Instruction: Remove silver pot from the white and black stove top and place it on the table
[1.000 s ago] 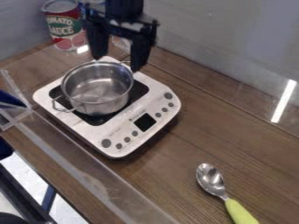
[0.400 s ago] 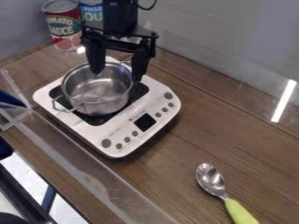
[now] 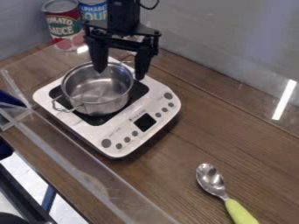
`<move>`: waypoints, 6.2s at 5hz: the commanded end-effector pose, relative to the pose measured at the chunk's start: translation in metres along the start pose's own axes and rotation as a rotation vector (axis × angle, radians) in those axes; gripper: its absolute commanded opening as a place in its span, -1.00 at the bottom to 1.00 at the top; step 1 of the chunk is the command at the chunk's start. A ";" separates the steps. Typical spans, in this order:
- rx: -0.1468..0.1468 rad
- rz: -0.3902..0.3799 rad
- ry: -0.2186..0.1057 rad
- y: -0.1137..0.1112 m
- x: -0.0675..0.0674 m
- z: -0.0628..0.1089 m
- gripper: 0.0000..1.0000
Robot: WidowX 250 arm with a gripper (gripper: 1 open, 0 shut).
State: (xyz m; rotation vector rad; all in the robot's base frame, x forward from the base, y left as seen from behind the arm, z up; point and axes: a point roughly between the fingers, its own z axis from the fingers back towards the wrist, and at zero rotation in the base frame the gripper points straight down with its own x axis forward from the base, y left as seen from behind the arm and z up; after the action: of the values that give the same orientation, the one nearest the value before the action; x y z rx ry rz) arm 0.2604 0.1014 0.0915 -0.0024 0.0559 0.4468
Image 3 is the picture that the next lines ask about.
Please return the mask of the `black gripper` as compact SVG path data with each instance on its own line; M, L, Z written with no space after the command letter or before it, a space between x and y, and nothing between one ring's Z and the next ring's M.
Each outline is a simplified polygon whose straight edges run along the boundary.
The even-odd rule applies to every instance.
M162 33L142 23L136 23L128 30L112 29L107 21L86 21L84 39L95 70L102 73L108 66L108 48L136 52L135 79L146 77L152 56L159 53L159 39Z

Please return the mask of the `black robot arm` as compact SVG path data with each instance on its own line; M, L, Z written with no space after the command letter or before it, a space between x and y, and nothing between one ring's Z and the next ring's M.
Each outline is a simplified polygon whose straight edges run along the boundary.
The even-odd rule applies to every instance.
M107 19L86 20L84 41L95 70L102 73L108 67L108 49L135 52L135 78L140 81L148 72L152 57L159 53L159 30L140 22L140 0L107 0Z

